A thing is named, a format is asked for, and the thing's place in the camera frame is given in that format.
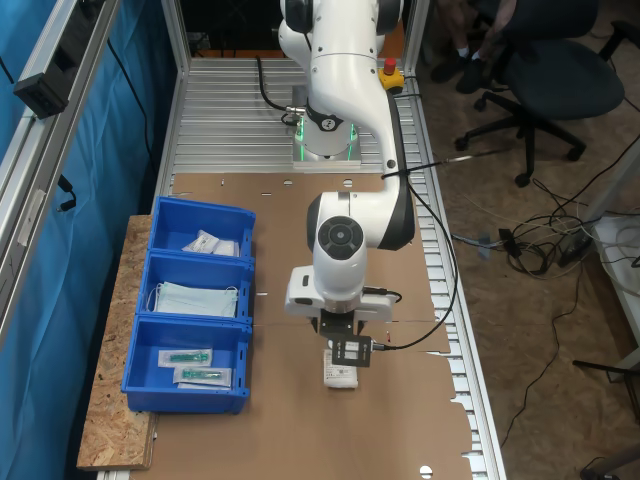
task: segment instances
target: blue storage bin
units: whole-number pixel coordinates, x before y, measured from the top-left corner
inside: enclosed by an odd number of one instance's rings
[[[256,214],[242,208],[158,197],[153,213],[149,249],[220,257],[182,251],[183,247],[198,238],[198,230],[204,230],[221,240],[238,243],[240,256],[223,258],[253,262],[251,237],[255,223]]]
[[[122,378],[134,411],[239,413],[247,399],[247,353],[251,327],[232,322],[203,322],[138,315],[134,320],[129,354]],[[213,348],[211,366],[232,368],[230,389],[178,388],[173,368],[158,367],[158,351]]]
[[[166,315],[169,318],[192,317],[202,320],[240,322],[251,324],[249,316],[249,295],[253,280],[253,265],[227,257],[206,257],[204,255],[175,255],[170,253],[147,252],[142,272],[137,313]],[[207,315],[186,315],[182,313],[156,313],[155,294],[149,298],[159,283],[170,282],[183,287],[226,290],[238,289],[238,301],[233,317]]]

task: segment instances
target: wooden board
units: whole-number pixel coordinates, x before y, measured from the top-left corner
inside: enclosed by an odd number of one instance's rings
[[[324,339],[254,328],[251,396],[238,415],[161,415],[153,465],[132,480],[471,480],[471,430],[447,359],[379,352],[357,389],[322,381]]]
[[[256,213],[255,290],[262,295],[255,297],[254,324],[299,325],[306,320],[287,315],[284,298],[291,270],[313,261],[307,247],[307,209],[322,192],[346,190],[345,180],[351,181],[350,189],[355,192],[376,191],[382,184],[375,174],[179,174],[173,193],[179,198],[237,205]],[[366,284],[404,296],[394,306],[393,321],[424,322],[424,333],[435,325],[418,222],[414,240],[399,251],[368,251]],[[446,330],[436,331],[422,347],[449,352]]]
[[[78,453],[78,468],[149,468],[157,415],[132,412],[120,391],[151,217],[131,217],[102,338]]]

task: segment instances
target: chair leg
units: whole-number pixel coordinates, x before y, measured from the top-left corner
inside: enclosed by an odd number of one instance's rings
[[[533,175],[533,169],[535,166],[535,139],[536,139],[536,129],[533,125],[527,125],[524,127],[524,142],[525,142],[525,150],[527,157],[527,171],[526,173],[521,173],[515,178],[516,185],[518,187],[523,188],[529,185],[529,181],[531,179],[531,175]]]
[[[559,127],[555,123],[552,123],[548,120],[538,120],[536,122],[536,127],[540,130],[547,132],[554,137],[558,137],[560,140],[564,140],[569,145],[572,145],[573,148],[569,150],[567,154],[567,158],[572,161],[576,161],[580,158],[580,155],[585,151],[587,146],[585,143],[580,140],[575,135],[567,132],[564,128]]]
[[[462,151],[469,147],[469,139],[484,135],[485,133],[496,132],[498,130],[504,130],[505,128],[519,127],[520,121],[516,117],[507,117],[496,122],[491,122],[473,130],[469,130],[464,134],[464,137],[456,139],[456,150]]]
[[[504,98],[504,97],[501,97],[500,95],[496,95],[493,92],[484,92],[482,94],[482,97],[480,99],[478,99],[478,101],[476,102],[476,105],[478,105],[478,106],[480,106],[479,104],[486,105],[487,100],[489,100],[490,102],[495,103],[499,107],[504,108],[507,112],[513,113],[514,115],[523,115],[524,114],[524,116],[528,116],[526,114],[525,109],[522,107],[522,105],[520,105],[519,103],[516,103],[516,102],[514,102],[512,100],[509,100],[508,98]]]

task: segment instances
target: surgical mask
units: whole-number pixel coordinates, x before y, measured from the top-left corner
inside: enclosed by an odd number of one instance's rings
[[[158,284],[154,291],[156,297],[154,312],[212,317],[234,317],[236,313],[238,289],[235,287],[229,287],[226,290],[209,290],[164,282]],[[149,300],[154,291],[147,299],[147,310],[149,310]]]

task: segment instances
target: cardboard sheet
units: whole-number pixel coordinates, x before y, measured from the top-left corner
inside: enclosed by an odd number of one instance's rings
[[[376,352],[356,390],[322,382],[307,325],[254,328],[239,415],[161,415],[153,462],[132,480],[471,480],[471,431],[444,357]]]
[[[345,180],[351,181],[350,188],[345,186]],[[306,239],[309,204],[322,192],[377,191],[381,185],[380,176],[375,174],[178,174],[173,194],[178,198],[236,205],[256,213],[254,324],[300,325],[307,320],[287,315],[284,298],[291,270],[312,264]],[[370,249],[367,262],[367,285],[389,288],[404,296],[394,306],[393,321],[421,322],[424,327],[414,327],[416,331],[430,330],[435,325],[435,313],[418,222],[411,244],[397,252]],[[448,352],[446,329],[436,331],[420,349]]]

